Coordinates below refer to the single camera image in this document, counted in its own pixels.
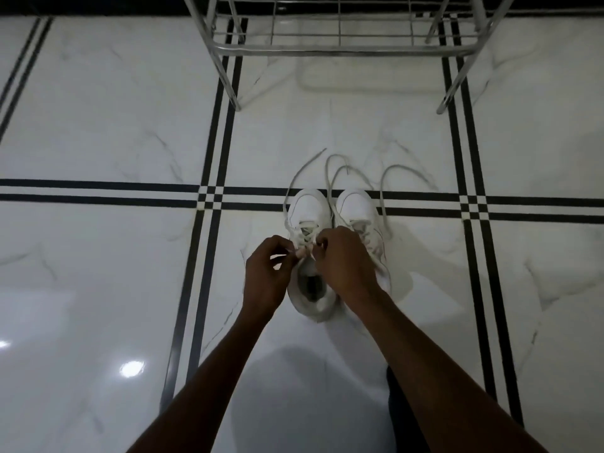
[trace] hand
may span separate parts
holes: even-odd
[[[316,243],[316,269],[351,309],[356,299],[381,291],[373,261],[356,232],[343,226],[325,229]]]
[[[290,240],[273,235],[262,242],[245,263],[241,314],[268,322],[285,297],[297,262]],[[274,268],[277,264],[281,264],[279,270]]]

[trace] person's left hand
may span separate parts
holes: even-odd
[[[273,235],[260,244],[245,263],[241,314],[267,321],[283,301],[292,269],[298,262],[294,244]]]

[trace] bright light spot on floor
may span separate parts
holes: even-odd
[[[120,374],[125,378],[132,378],[143,372],[143,361],[129,361],[120,367]]]

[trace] shoelace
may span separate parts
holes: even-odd
[[[323,152],[325,152],[326,150],[327,150],[327,148],[323,148],[321,151],[319,151],[313,157],[311,157],[304,165],[302,165],[302,167],[300,167],[300,169],[296,172],[296,174],[294,174],[294,177],[292,178],[291,182],[289,183],[288,190],[285,193],[285,199],[283,200],[283,217],[285,220],[284,224],[285,224],[285,228],[287,229],[287,231],[295,237],[296,241],[294,243],[298,244],[298,247],[308,246],[310,243],[315,243],[316,236],[319,233],[319,228],[318,228],[318,226],[310,225],[310,223],[308,226],[300,226],[297,228],[292,228],[289,225],[288,210],[287,210],[287,206],[286,206],[288,197],[289,197],[289,192],[292,189],[292,187],[294,187],[294,182],[298,178],[299,174],[302,173],[302,171],[306,167],[308,167],[311,163],[313,163],[313,161],[315,159],[319,158],[319,156],[321,156],[321,154]],[[336,172],[333,174],[332,180],[329,181],[329,172],[328,172],[329,171],[329,160],[331,160],[334,157],[339,157],[339,158],[343,159],[344,165],[341,165],[340,167],[338,167]],[[353,167],[352,165],[350,165],[348,162],[348,159],[345,156],[343,156],[342,154],[331,154],[325,160],[325,167],[324,167],[325,183],[327,186],[327,202],[329,204],[329,209],[331,211],[331,215],[332,215],[332,217],[335,218],[337,225],[346,226],[349,229],[351,229],[352,231],[358,233],[359,236],[361,237],[361,240],[365,244],[365,247],[367,248],[370,256],[374,259],[376,259],[376,258],[379,259],[379,255],[377,253],[381,251],[381,248],[375,247],[375,245],[373,244],[373,242],[371,240],[371,229],[370,229],[371,223],[369,221],[365,221],[365,220],[358,220],[358,221],[351,221],[351,222],[346,221],[344,218],[342,218],[340,213],[338,213],[336,206],[333,203],[333,199],[332,199],[333,184],[335,183],[339,172],[342,171],[344,168],[346,169],[347,173],[350,173],[350,171],[354,171],[355,173],[357,173],[363,179],[363,181],[365,181],[365,183],[369,186],[369,188],[371,190],[374,190],[373,185],[369,181],[369,178],[367,178],[367,176],[361,170],[359,170],[357,167]],[[387,238],[391,238],[393,234],[392,234],[392,230],[389,225],[388,215],[386,213],[386,205],[385,205],[385,202],[383,199],[383,182],[384,182],[384,179],[386,178],[386,174],[389,172],[389,170],[391,170],[393,168],[402,168],[403,170],[410,170],[409,167],[405,167],[404,165],[400,165],[400,164],[389,165],[383,171],[382,177],[380,178],[379,205],[380,205],[380,208],[382,209],[383,227],[386,232]]]

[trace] dark background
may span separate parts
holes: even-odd
[[[208,0],[196,0],[202,12],[205,12]],[[501,0],[484,0],[486,9],[495,9]],[[534,8],[587,8],[590,6],[601,6],[604,2],[597,4],[594,0],[516,0],[513,9]],[[332,12],[333,5],[308,6],[308,5],[283,5],[285,12],[280,14],[299,14],[316,12]],[[272,14],[272,4],[260,3],[238,3],[240,14]],[[228,12],[226,2],[219,3],[219,11]],[[365,5],[365,6],[343,6],[343,12],[395,12],[406,11],[405,5]],[[434,6],[415,6],[414,11],[435,10]],[[0,0],[0,14],[17,15],[188,15],[187,8],[182,0]]]

